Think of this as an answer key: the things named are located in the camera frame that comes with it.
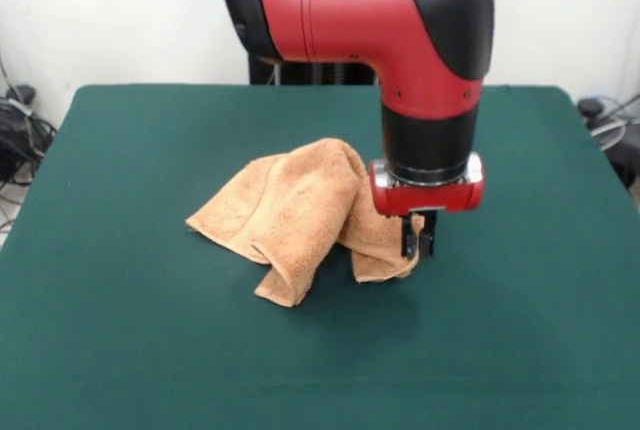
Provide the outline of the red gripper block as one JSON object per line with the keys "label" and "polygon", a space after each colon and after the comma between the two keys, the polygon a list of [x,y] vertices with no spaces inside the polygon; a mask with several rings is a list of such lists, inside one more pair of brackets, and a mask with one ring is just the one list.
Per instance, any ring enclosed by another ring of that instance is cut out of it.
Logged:
{"label": "red gripper block", "polygon": [[419,233],[421,257],[434,254],[438,211],[464,212],[476,209],[484,196],[485,168],[480,155],[472,152],[462,177],[452,183],[436,186],[414,185],[394,177],[383,160],[369,166],[372,200],[383,216],[401,217],[401,255],[413,259],[417,236],[412,213],[423,213],[424,225]]}

